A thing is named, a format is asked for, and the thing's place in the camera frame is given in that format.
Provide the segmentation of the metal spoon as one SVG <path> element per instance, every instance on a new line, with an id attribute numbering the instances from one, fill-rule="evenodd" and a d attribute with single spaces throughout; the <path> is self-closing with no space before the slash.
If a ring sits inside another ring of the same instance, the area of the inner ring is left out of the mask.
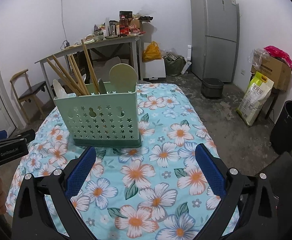
<path id="1" fill-rule="evenodd" d="M 99 79 L 98 80 L 98 84 L 99 84 L 99 93 L 100 94 L 106 94 L 107 93 L 107 90 L 105 88 L 105 85 L 104 85 L 104 82 L 102 79 Z"/>

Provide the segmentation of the wooden chair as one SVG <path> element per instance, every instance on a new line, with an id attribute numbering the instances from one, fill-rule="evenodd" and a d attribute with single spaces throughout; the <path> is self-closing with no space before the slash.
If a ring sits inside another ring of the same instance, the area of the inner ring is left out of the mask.
<path id="1" fill-rule="evenodd" d="M 39 100 L 37 99 L 36 95 L 39 93 L 39 92 L 45 92 L 47 91 L 49 97 L 50 97 L 50 100 L 53 101 L 53 98 L 51 96 L 51 94 L 49 93 L 49 89 L 48 89 L 48 85 L 46 83 L 46 81 L 41 81 L 35 85 L 31 85 L 30 84 L 30 81 L 29 81 L 29 78 L 28 78 L 28 69 L 25 69 L 25 70 L 22 70 L 16 74 L 14 74 L 11 79 L 9 80 L 10 84 L 11 84 L 11 88 L 13 90 L 13 93 L 15 95 L 15 98 L 17 100 L 17 103 L 19 104 L 20 108 L 21 108 L 21 111 L 22 113 L 24 114 L 26 120 L 27 120 L 27 124 L 30 124 L 31 121 L 30 121 L 30 118 L 28 117 L 27 113 L 26 113 L 26 110 L 25 108 L 23 107 L 22 103 L 23 102 L 31 102 L 32 100 L 34 100 L 39 112 L 41 113 L 41 115 L 43 115 L 43 110 L 39 104 Z M 28 86 L 27 90 L 25 92 L 23 92 L 21 95 L 19 95 L 16 91 L 16 88 L 15 88 L 15 82 L 17 81 L 18 78 L 20 78 L 21 76 L 24 76 L 25 77 L 25 81 L 26 81 L 26 84 Z"/>

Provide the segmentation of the white ceramic spoon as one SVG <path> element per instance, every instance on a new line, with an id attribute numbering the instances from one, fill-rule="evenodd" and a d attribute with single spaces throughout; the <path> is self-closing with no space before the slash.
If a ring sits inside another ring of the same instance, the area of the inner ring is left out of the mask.
<path id="1" fill-rule="evenodd" d="M 68 98 L 68 95 L 58 80 L 53 80 L 53 88 L 58 99 Z"/>

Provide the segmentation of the floral blue tablecloth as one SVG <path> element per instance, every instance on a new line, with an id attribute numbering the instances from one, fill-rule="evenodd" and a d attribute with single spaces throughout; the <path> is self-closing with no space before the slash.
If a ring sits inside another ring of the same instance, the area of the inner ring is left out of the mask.
<path id="1" fill-rule="evenodd" d="M 98 148 L 71 202 L 98 239 L 193 239 L 220 202 L 195 159 L 217 148 L 174 84 L 137 86 L 139 148 Z"/>

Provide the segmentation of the green plastic utensil holder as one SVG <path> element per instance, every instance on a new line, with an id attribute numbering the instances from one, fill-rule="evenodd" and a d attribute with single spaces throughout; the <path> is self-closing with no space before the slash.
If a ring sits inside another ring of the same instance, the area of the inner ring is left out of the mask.
<path id="1" fill-rule="evenodd" d="M 142 144 L 138 127 L 136 91 L 118 93 L 110 82 L 107 93 L 55 98 L 54 102 L 75 145 L 136 148 Z"/>

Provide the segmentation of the black trash bin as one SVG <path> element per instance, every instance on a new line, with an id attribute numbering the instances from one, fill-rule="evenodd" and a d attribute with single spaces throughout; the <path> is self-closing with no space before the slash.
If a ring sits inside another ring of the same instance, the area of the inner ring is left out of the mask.
<path id="1" fill-rule="evenodd" d="M 273 150 L 281 155 L 292 150 L 292 100 L 285 102 L 270 134 Z"/>

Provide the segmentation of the white rice bag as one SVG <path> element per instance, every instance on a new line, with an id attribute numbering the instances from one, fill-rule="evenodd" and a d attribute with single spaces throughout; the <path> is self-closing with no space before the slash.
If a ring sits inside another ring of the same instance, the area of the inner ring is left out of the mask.
<path id="1" fill-rule="evenodd" d="M 255 122 L 264 103 L 269 98 L 274 82 L 260 72 L 255 72 L 237 113 L 249 127 Z"/>

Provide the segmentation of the cream round spatula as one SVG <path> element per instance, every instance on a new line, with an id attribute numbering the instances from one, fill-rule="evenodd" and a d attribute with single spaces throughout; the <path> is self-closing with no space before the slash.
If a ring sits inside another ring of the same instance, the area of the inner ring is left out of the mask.
<path id="1" fill-rule="evenodd" d="M 109 79 L 116 93 L 128 93 L 135 91 L 138 75 L 132 66 L 120 63 L 110 69 Z"/>

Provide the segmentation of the grey metal table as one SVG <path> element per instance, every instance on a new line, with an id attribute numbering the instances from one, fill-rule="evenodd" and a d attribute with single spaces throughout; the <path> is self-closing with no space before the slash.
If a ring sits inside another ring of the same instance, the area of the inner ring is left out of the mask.
<path id="1" fill-rule="evenodd" d="M 105 46 L 123 45 L 126 43 L 130 44 L 134 70 L 138 74 L 138 78 L 143 80 L 144 67 L 143 67 L 143 62 L 142 62 L 142 39 L 141 39 L 142 37 L 143 37 L 143 34 L 140 34 L 137 36 L 117 37 L 117 38 L 111 38 L 111 39 L 104 39 L 98 42 L 89 42 L 86 45 L 87 45 L 87 49 L 96 50 L 97 48 L 105 47 Z M 53 59 L 52 55 L 49 55 L 39 61 L 36 61 L 35 64 L 37 63 L 40 64 L 43 77 L 46 81 L 48 93 L 50 96 L 53 96 L 51 84 L 50 84 L 50 81 L 49 81 L 49 78 L 44 66 L 44 64 L 47 62 L 46 61 L 47 58 L 49 58 L 50 60 Z"/>

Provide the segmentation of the cardboard box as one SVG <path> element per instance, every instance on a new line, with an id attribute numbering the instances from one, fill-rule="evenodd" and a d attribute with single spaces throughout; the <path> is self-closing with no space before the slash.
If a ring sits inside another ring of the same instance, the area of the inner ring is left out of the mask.
<path id="1" fill-rule="evenodd" d="M 262 59 L 262 63 L 258 69 L 254 66 L 251 67 L 252 73 L 256 71 L 272 80 L 275 89 L 286 92 L 292 72 L 292 69 L 286 63 L 270 56 L 268 59 Z"/>

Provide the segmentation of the white foam box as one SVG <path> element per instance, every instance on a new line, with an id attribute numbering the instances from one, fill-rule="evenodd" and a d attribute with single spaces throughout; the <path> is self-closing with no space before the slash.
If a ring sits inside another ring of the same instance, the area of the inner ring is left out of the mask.
<path id="1" fill-rule="evenodd" d="M 164 59 L 143 62 L 143 78 L 151 80 L 166 78 Z"/>

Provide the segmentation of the pink plastic bag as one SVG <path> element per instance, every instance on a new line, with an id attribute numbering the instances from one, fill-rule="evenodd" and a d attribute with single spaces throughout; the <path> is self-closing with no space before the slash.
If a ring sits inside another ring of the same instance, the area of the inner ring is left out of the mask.
<path id="1" fill-rule="evenodd" d="M 292 59 L 290 59 L 288 53 L 275 46 L 266 46 L 264 49 L 270 54 L 270 56 L 282 59 L 292 69 Z"/>

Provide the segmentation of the red cola bottle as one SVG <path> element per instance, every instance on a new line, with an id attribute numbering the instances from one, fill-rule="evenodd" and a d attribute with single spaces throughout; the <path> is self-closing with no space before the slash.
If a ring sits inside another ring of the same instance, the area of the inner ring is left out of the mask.
<path id="1" fill-rule="evenodd" d="M 129 35 L 128 19 L 124 15 L 121 16 L 119 21 L 119 34 L 121 37 Z"/>

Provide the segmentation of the yellow plastic bag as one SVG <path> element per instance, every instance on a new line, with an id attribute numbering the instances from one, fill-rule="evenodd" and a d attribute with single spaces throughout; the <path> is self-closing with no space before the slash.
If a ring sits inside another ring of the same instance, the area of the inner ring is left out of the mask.
<path id="1" fill-rule="evenodd" d="M 147 48 L 142 52 L 142 61 L 150 62 L 162 59 L 162 54 L 158 44 L 152 41 Z"/>

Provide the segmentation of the grey refrigerator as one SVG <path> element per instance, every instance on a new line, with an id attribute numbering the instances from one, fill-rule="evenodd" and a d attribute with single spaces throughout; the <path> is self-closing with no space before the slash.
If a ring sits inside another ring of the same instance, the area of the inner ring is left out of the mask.
<path id="1" fill-rule="evenodd" d="M 199 78 L 233 81 L 238 53 L 236 0 L 190 0 L 192 20 L 191 71 Z"/>

